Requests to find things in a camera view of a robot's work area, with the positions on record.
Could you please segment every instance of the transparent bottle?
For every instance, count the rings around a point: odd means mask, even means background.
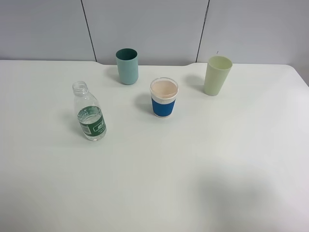
[[[73,84],[74,112],[87,139],[100,140],[106,133],[106,125],[98,100],[89,92],[84,81]]]

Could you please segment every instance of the pale green plastic cup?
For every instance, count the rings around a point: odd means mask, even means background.
[[[214,56],[208,60],[204,82],[204,92],[207,95],[218,95],[232,66],[233,63],[226,57]]]

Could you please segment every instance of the white table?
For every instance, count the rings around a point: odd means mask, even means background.
[[[309,88],[287,65],[235,64],[220,94],[207,64],[116,66],[0,61],[1,232],[308,232]],[[173,114],[149,85],[179,84]],[[71,85],[84,80],[107,124],[86,140]]]

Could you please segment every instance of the white paper cup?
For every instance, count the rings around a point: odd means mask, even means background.
[[[178,84],[176,81],[161,77],[150,84],[151,99],[154,114],[158,117],[168,117],[173,111]]]

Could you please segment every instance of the light green cup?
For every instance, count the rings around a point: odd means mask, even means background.
[[[124,48],[116,53],[116,61],[120,81],[125,85],[134,84],[139,77],[139,62],[137,51]]]
[[[214,56],[208,60],[204,82],[204,92],[207,95],[218,95],[232,65],[233,63],[226,57]]]

